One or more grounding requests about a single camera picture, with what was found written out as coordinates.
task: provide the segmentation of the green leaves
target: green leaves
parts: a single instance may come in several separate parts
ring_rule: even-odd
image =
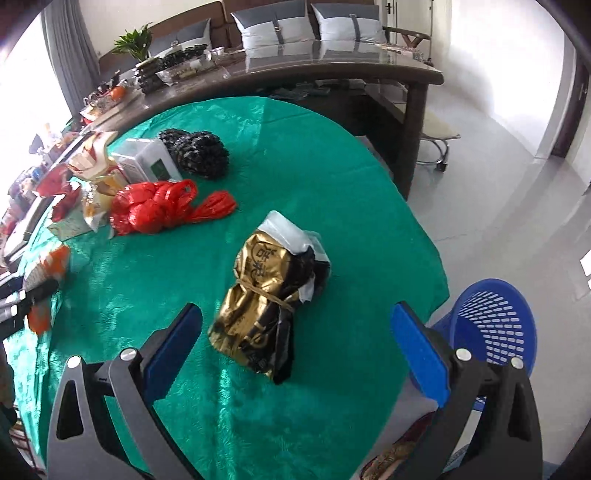
[[[148,30],[148,25],[149,23],[146,23],[139,32],[136,29],[133,32],[125,30],[125,35],[115,40],[113,53],[129,53],[138,61],[146,60],[152,43],[152,32]]]

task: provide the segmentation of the round table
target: round table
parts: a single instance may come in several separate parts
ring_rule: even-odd
[[[7,342],[33,445],[44,453],[69,356],[98,362],[139,347],[193,302],[203,312],[203,333],[155,409],[197,470],[207,480],[350,477],[408,371],[389,332],[391,307],[406,300],[426,321],[447,299],[435,246],[371,153],[316,113],[259,97],[191,103],[131,129],[111,150],[164,128],[221,137],[229,174],[197,179],[198,200],[227,189],[239,209],[157,235],[108,239],[102,228],[66,242],[70,268],[53,298],[52,332],[37,340],[23,330]],[[215,351],[206,335],[235,281],[236,254],[270,210],[318,232],[332,262],[322,295],[295,315],[295,361],[281,385]],[[57,243],[42,226],[32,238],[23,270]],[[111,410],[132,463],[142,466]]]

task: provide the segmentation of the tiled floor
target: tiled floor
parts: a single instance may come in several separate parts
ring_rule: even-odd
[[[452,143],[444,174],[417,167],[408,201],[449,279],[451,298],[431,320],[483,278],[502,278],[523,293],[538,331],[531,382],[544,459],[561,462],[591,417],[591,277],[580,263],[591,250],[588,184],[561,161],[535,160],[503,127],[444,87],[430,89],[428,107],[462,135]],[[434,154],[428,147],[421,155]],[[415,405],[417,414],[425,409],[408,395],[399,404]],[[395,440],[399,429],[387,427],[380,445]],[[467,429],[463,443],[470,434]]]

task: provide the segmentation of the white wall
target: white wall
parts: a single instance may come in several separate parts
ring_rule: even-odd
[[[536,0],[453,0],[451,18],[446,84],[536,155],[562,77],[562,29]]]
[[[447,56],[452,37],[452,0],[433,2],[433,64],[435,68],[445,71]]]
[[[125,30],[158,23],[209,0],[80,0],[90,41],[100,57]]]

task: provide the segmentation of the window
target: window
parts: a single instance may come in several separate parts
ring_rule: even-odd
[[[49,123],[61,131],[71,114],[49,61],[38,16],[0,66],[0,216],[8,207],[8,188],[38,163],[29,145]]]

